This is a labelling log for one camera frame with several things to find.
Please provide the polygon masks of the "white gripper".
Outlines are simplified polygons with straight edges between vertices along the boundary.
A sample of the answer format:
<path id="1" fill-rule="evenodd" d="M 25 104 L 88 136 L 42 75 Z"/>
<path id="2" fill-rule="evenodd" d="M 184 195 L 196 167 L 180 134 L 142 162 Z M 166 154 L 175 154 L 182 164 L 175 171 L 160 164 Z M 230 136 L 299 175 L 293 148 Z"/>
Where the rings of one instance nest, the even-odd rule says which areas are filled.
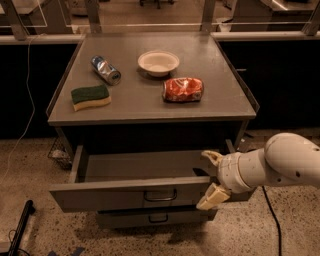
<path id="1" fill-rule="evenodd" d="M 219 152 L 204 150 L 201 155 L 208 158 L 214 166 L 219 166 L 217 178 L 226 189 L 222 185 L 212 183 L 197 203 L 198 210 L 210 210 L 228 200 L 231 192 L 240 194 L 258 186 L 258 150 L 231 153 L 224 157 Z"/>

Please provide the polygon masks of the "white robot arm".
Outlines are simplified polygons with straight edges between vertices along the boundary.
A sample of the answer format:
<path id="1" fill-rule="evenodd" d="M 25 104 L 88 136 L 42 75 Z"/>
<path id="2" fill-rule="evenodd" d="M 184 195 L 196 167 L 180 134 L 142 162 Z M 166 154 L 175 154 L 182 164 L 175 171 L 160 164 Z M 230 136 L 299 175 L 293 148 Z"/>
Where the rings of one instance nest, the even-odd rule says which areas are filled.
<path id="1" fill-rule="evenodd" d="M 294 134 L 272 136 L 263 148 L 247 153 L 201 153 L 217 167 L 219 185 L 212 183 L 196 205 L 210 210 L 232 194 L 252 191 L 259 186 L 320 186 L 320 147 Z"/>

